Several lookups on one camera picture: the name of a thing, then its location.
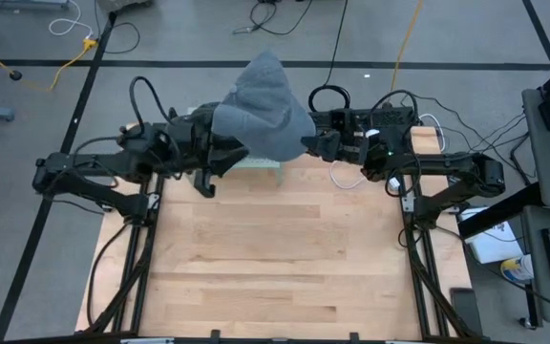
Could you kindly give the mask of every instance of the gray cloth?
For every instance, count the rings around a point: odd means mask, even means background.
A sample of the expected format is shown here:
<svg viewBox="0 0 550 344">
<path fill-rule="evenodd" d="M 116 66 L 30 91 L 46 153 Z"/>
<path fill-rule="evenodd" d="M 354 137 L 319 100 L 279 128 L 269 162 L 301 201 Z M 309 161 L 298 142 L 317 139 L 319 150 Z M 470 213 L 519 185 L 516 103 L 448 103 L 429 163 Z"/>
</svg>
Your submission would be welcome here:
<svg viewBox="0 0 550 344">
<path fill-rule="evenodd" d="M 307 148 L 302 137 L 315 136 L 315 124 L 292 95 L 284 66 L 272 52 L 252 60 L 214 111 L 212 131 L 232 136 L 249 154 L 290 161 Z"/>
</svg>

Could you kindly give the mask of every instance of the gray carpet floor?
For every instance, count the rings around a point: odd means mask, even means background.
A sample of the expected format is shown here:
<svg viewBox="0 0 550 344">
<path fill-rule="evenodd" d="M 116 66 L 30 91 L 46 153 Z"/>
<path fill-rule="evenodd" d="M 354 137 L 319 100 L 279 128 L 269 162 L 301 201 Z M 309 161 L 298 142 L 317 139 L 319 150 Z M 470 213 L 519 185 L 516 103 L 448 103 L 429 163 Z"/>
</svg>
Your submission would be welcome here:
<svg viewBox="0 0 550 344">
<path fill-rule="evenodd" d="M 96 30 L 93 0 L 76 2 L 82 9 L 81 21 Z M 119 15 L 116 22 L 135 24 L 141 41 L 132 52 L 105 54 L 104 60 L 181 63 L 167 68 L 101 67 L 74 142 L 112 135 L 119 125 L 133 120 L 126 90 L 136 75 L 152 80 L 165 106 L 184 110 L 221 99 L 241 71 L 223 68 L 217 61 L 249 60 L 265 49 L 288 61 L 331 59 L 342 0 L 315 0 L 297 30 L 287 36 L 266 32 L 231 34 L 249 25 L 247 17 L 254 3 L 253 0 L 155 0 L 151 8 L 132 9 Z M 550 41 L 550 0 L 532 3 Z M 330 83 L 349 90 L 353 107 L 371 107 L 390 89 L 391 63 L 398 55 L 415 4 L 411 0 L 349 1 L 337 60 L 377 62 L 375 68 L 364 65 L 333 71 Z M 81 40 L 88 33 L 85 28 L 74 28 L 63 36 L 54 36 L 48 31 L 49 23 L 55 18 L 74 18 L 74 7 L 62 11 L 4 5 L 0 9 L 0 58 L 70 59 L 81 51 Z M 306 5 L 307 2 L 284 0 L 270 27 L 278 31 L 290 28 Z M 106 16 L 101 12 L 99 22 L 102 29 Z M 54 28 L 61 31 L 68 26 L 59 23 Z M 135 39 L 130 26 L 117 28 L 108 50 L 129 48 Z M 88 62 L 93 57 L 94 51 L 91 51 L 82 59 Z M 202 61 L 205 65 L 192 68 L 184 61 Z M 482 135 L 488 135 L 519 115 L 521 91 L 536 88 L 550 77 L 548 68 L 543 71 L 488 70 L 489 65 L 484 65 L 550 63 L 522 0 L 425 0 L 403 61 L 416 64 L 412 69 L 403 68 L 399 72 L 398 88 L 438 98 L 458 111 L 463 120 Z M 385 67 L 379 65 L 380 62 L 386 63 Z M 434 63 L 473 63 L 475 67 L 445 68 Z M 483 66 L 482 70 L 477 70 L 477 65 Z M 15 121 L 0 122 L 0 311 L 40 204 L 40 198 L 31 188 L 35 159 L 60 148 L 89 71 L 87 66 L 67 69 L 51 93 L 21 87 L 0 69 L 0 106 L 11 107 L 16 113 Z M 295 94 L 303 103 L 313 88 L 324 83 L 328 74 L 326 68 L 309 67 L 286 70 Z M 42 85 L 48 85 L 56 71 L 55 67 L 45 67 L 43 63 L 18 69 L 26 79 Z M 137 99 L 146 120 L 159 118 L 147 92 L 139 92 Z M 342 105 L 336 97 L 329 96 L 318 96 L 316 104 L 324 109 Z M 470 144 L 479 142 L 454 115 L 435 103 L 420 100 L 419 107 L 420 113 L 433 114 L 443 126 L 464 133 Z M 502 140 L 525 131 L 525 122 L 521 122 Z M 448 130 L 445 135 L 449 152 L 467 149 L 461 135 Z M 499 148 L 504 157 L 508 156 L 511 146 Z M 534 162 L 529 143 L 519 149 L 518 156 L 531 174 Z M 505 173 L 506 195 L 523 187 L 522 180 L 511 168 L 507 166 Z M 473 200 L 473 204 L 491 204 L 496 200 Z M 73 331 L 99 225 L 98 216 L 63 204 L 53 206 L 6 339 Z M 527 315 L 522 292 L 472 265 L 469 269 L 486 335 L 498 340 L 550 343 L 549 323 L 534 332 L 517 323 L 518 318 Z"/>
</svg>

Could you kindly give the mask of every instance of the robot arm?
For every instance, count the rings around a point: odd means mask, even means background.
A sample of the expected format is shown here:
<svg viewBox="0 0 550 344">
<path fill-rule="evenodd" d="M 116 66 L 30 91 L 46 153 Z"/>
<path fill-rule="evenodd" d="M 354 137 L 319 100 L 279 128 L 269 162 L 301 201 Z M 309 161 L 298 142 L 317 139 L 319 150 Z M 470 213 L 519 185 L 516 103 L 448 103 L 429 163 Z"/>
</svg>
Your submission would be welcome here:
<svg viewBox="0 0 550 344">
<path fill-rule="evenodd" d="M 173 124 L 142 123 L 121 128 L 115 154 L 53 153 L 37 161 L 33 188 L 54 196 L 72 193 L 99 205 L 116 208 L 124 217 L 140 221 L 148 201 L 141 195 L 122 195 L 107 185 L 86 179 L 113 176 L 130 183 L 143 183 L 153 174 L 178 179 L 195 173 L 194 186 L 204 197 L 215 196 L 211 176 L 223 176 L 248 154 L 234 138 L 211 132 L 211 118 L 217 103 L 205 104 L 192 115 L 176 117 Z M 346 161 L 362 166 L 371 182 L 388 180 L 396 172 L 454 176 L 459 182 L 432 197 L 414 199 L 415 219 L 434 228 L 446 208 L 474 196 L 495 197 L 504 192 L 502 165 L 482 154 L 416 155 L 408 148 L 406 132 L 396 126 L 372 127 L 371 110 L 339 109 L 311 113 L 317 134 L 302 138 L 309 155 L 324 161 Z"/>
</svg>

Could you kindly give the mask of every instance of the white cable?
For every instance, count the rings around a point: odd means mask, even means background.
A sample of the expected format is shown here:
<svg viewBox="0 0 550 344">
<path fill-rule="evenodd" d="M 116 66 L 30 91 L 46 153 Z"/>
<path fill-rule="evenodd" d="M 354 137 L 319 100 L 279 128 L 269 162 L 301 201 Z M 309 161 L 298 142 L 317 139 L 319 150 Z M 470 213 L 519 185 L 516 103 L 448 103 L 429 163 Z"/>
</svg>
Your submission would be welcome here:
<svg viewBox="0 0 550 344">
<path fill-rule="evenodd" d="M 419 119 L 422 119 L 424 117 L 429 117 L 436 123 L 436 127 L 438 128 L 438 132 L 440 133 L 440 141 L 442 142 L 441 147 L 440 147 L 440 151 L 444 152 L 445 149 L 447 148 L 447 141 L 445 141 L 445 133 L 443 133 L 443 128 L 440 127 L 440 122 L 432 114 L 423 114 L 419 117 Z"/>
<path fill-rule="evenodd" d="M 48 26 L 48 30 L 53 35 L 65 35 L 65 34 L 69 33 L 71 30 L 73 30 L 76 25 L 79 25 L 79 26 L 85 27 L 89 30 L 89 33 L 86 36 L 86 38 L 91 38 L 93 36 L 93 28 L 91 28 L 90 26 L 88 26 L 84 23 L 79 22 L 80 18 L 82 17 L 82 10 L 80 9 L 80 7 L 76 4 L 76 2 L 74 0 L 69 0 L 69 2 L 71 2 L 75 6 L 75 8 L 77 9 L 77 18 L 75 20 L 67 19 L 67 18 L 54 19 L 52 22 L 50 22 L 50 25 Z M 70 23 L 71 25 L 67 30 L 65 30 L 63 32 L 55 32 L 53 30 L 53 25 L 55 23 Z"/>
<path fill-rule="evenodd" d="M 345 190 L 350 190 L 350 189 L 353 189 L 354 187 L 358 186 L 361 182 L 366 180 L 366 178 L 362 177 L 362 178 L 360 178 L 359 180 L 357 180 L 355 183 L 353 183 L 351 185 L 341 185 L 341 184 L 339 184 L 339 182 L 337 182 L 337 180 L 334 178 L 334 174 L 332 173 L 332 167 L 334 167 L 334 165 L 337 162 L 338 161 L 333 161 L 332 164 L 330 165 L 330 179 L 339 188 L 342 188 L 342 189 L 345 189 Z"/>
</svg>

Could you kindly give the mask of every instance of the wooden board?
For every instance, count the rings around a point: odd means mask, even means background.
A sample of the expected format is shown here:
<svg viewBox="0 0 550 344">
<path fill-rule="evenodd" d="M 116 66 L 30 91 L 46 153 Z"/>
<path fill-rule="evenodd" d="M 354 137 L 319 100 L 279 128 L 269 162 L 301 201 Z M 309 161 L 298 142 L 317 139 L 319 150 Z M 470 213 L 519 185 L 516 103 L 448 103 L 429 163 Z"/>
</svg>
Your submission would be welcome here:
<svg viewBox="0 0 550 344">
<path fill-rule="evenodd" d="M 412 135 L 416 152 L 438 150 L 433 128 L 413 128 Z M 285 164 L 279 187 L 274 173 L 233 170 L 216 181 L 211 200 L 186 180 L 167 182 L 140 334 L 206 337 L 219 329 L 223 337 L 344 339 L 358 332 L 363 339 L 419 339 L 411 270 L 396 241 L 399 201 L 382 183 L 337 188 L 328 168 L 303 156 Z M 334 173 L 340 183 L 361 177 L 343 163 Z M 427 194 L 445 186 L 444 177 L 422 178 Z M 452 216 L 439 223 L 456 230 Z M 117 214 L 106 215 L 96 251 L 120 225 Z M 128 238 L 99 264 L 95 315 L 119 287 Z M 437 232 L 433 242 L 445 295 L 469 287 L 460 243 Z M 85 305 L 78 329 L 87 326 Z"/>
</svg>

